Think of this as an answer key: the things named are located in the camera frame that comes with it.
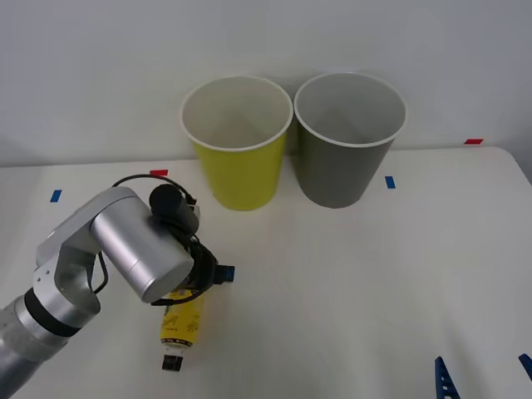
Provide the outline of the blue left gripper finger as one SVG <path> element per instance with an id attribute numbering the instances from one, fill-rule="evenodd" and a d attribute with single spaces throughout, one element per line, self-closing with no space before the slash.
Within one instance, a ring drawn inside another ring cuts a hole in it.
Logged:
<path id="1" fill-rule="evenodd" d="M 217 264 L 214 269 L 214 283 L 232 283 L 234 281 L 235 266 Z"/>

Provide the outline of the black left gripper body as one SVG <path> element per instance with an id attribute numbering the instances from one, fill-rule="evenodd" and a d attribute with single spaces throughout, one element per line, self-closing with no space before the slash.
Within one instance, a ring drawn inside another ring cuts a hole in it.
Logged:
<path id="1" fill-rule="evenodd" d="M 195 245 L 192 255 L 194 266 L 189 275 L 189 291 L 200 296 L 213 285 L 220 284 L 219 263 L 203 244 Z"/>

